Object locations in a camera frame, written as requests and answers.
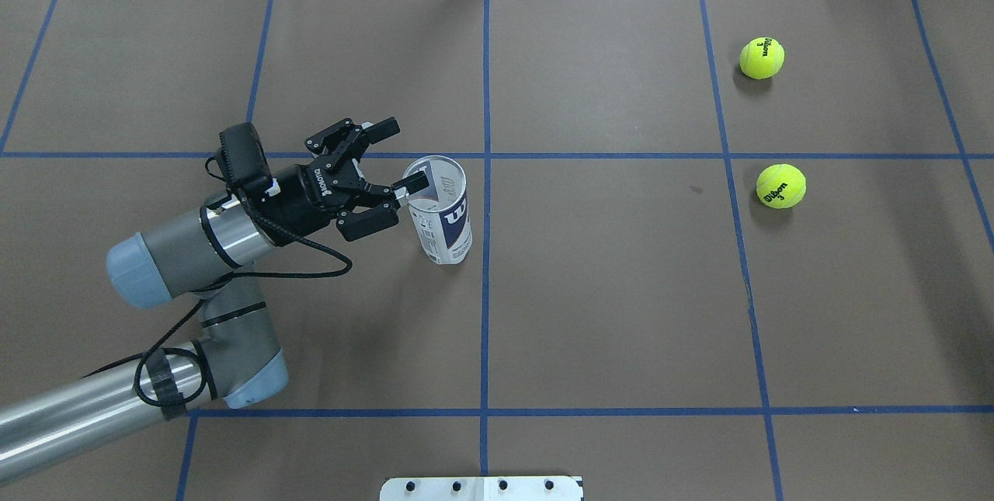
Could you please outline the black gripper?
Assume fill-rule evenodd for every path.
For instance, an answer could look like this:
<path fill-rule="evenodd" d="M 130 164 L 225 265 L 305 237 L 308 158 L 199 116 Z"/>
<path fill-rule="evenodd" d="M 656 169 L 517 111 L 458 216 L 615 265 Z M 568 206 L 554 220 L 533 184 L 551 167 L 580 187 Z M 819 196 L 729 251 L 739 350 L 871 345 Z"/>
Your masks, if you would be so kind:
<path fill-rule="evenodd" d="M 276 174 L 278 193 L 257 200 L 256 210 L 278 229 L 264 232 L 271 242 L 288 244 L 333 225 L 346 242 L 393 228 L 400 221 L 395 196 L 429 187 L 425 172 L 414 172 L 391 185 L 374 185 L 363 176 L 360 162 L 371 144 L 401 132 L 394 117 L 355 124 L 341 119 L 306 141 L 313 159 Z"/>

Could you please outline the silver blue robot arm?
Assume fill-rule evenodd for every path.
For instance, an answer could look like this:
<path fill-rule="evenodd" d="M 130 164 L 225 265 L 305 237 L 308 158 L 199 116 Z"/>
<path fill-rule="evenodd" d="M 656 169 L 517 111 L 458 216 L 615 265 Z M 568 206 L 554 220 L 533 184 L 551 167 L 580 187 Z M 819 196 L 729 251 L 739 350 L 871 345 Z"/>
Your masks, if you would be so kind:
<path fill-rule="evenodd" d="M 206 403 L 244 409 L 283 390 L 287 356 L 260 285 L 342 278 L 353 260 L 317 233 L 333 228 L 357 242 L 398 224 L 426 176 L 376 183 L 363 174 L 363 159 L 400 133 L 394 117 L 346 117 L 306 137 L 308 160 L 276 171 L 252 122 L 223 129 L 203 166 L 220 189 L 118 242 L 104 260 L 109 287 L 131 309 L 191 303 L 144 348 L 5 406 L 2 484 Z"/>

